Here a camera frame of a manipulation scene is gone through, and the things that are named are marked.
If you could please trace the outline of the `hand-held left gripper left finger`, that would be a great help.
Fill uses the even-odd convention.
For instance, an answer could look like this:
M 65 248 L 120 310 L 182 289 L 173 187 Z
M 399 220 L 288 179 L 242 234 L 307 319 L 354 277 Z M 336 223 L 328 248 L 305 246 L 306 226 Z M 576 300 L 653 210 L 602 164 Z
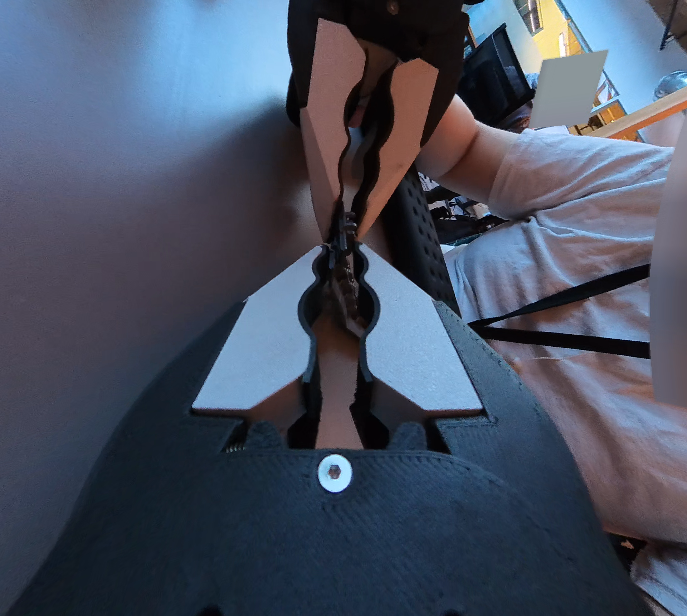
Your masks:
M 193 402 L 193 412 L 245 420 L 297 420 L 311 338 L 298 317 L 314 284 L 314 247 L 245 302 Z

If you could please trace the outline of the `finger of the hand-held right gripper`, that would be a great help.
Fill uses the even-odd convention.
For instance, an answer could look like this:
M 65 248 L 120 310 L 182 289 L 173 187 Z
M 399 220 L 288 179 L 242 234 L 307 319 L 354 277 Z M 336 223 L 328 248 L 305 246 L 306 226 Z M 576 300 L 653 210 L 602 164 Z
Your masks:
M 325 243 L 331 240 L 331 223 L 342 193 L 339 163 L 350 144 L 346 105 L 364 77 L 365 62 L 364 49 L 344 24 L 319 19 L 300 127 L 315 219 Z
M 416 159 L 438 70 L 422 59 L 398 63 L 375 88 L 373 128 L 362 154 L 363 180 L 355 195 L 356 239 L 361 241 Z

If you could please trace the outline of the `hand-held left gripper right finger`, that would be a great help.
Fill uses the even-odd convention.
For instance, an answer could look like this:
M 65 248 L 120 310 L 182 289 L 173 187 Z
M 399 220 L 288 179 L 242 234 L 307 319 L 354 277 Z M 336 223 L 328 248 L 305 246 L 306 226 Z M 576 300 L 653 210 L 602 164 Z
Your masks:
M 482 402 L 430 295 L 365 244 L 361 282 L 374 312 L 362 347 L 370 411 L 387 429 L 473 416 Z

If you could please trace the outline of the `person's right forearm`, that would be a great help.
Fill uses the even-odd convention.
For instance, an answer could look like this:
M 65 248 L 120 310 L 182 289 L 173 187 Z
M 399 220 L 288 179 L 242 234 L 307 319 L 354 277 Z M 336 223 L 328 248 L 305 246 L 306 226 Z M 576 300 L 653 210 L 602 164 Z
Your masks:
M 503 160 L 520 137 L 476 121 L 455 95 L 416 167 L 444 188 L 487 204 Z

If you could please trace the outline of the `grey desk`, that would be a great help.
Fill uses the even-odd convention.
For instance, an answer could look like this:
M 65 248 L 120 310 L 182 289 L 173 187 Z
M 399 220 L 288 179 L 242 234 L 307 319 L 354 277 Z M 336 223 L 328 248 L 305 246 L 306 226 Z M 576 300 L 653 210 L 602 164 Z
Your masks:
M 1 614 L 142 390 L 320 241 L 288 0 L 1 0 Z

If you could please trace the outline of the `black office chair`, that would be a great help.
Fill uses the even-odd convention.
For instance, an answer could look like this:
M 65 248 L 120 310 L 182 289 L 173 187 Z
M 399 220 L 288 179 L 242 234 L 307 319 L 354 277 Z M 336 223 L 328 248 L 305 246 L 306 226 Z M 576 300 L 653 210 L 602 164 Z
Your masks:
M 520 66 L 506 24 L 464 59 L 456 93 L 478 122 L 491 127 L 534 99 L 535 90 Z

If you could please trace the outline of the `black perforated panel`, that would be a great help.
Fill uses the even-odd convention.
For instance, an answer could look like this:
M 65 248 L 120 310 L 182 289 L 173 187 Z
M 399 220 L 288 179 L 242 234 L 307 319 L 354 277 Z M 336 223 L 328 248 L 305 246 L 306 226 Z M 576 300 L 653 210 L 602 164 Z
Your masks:
M 392 264 L 434 300 L 460 314 L 449 270 L 415 165 L 381 212 Z

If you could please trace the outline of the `light wooden beam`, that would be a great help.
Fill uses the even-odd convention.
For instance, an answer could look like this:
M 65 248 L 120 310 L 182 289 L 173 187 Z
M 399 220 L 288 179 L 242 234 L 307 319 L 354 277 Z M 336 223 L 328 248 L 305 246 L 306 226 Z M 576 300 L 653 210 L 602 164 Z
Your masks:
M 598 139 L 631 140 L 636 132 L 686 109 L 686 87 L 589 134 Z

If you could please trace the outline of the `silver metal dome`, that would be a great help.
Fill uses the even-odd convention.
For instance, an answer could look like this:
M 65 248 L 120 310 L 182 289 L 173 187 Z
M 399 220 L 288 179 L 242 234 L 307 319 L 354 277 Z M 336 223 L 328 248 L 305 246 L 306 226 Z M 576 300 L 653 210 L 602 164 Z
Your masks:
M 678 70 L 664 75 L 658 82 L 653 92 L 654 101 L 669 96 L 683 88 L 686 88 L 687 72 Z

